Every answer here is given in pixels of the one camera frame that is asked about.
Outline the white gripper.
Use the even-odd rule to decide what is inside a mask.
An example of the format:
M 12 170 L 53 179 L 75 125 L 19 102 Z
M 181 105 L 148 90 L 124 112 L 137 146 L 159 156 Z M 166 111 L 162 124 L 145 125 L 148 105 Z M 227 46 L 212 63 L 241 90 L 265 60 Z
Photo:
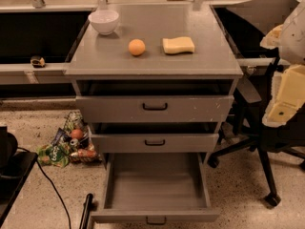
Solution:
M 275 72 L 271 95 L 262 123 L 276 128 L 285 125 L 305 103 L 305 67 L 291 65 L 283 73 Z

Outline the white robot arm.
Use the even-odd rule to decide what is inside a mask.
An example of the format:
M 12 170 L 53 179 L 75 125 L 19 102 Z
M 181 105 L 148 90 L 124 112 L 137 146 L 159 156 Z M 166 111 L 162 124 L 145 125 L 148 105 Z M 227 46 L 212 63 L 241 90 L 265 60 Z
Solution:
M 271 100 L 262 123 L 268 127 L 285 125 L 305 103 L 305 1 L 302 0 L 282 25 L 273 28 L 260 46 L 279 50 L 290 63 L 283 73 L 272 76 Z

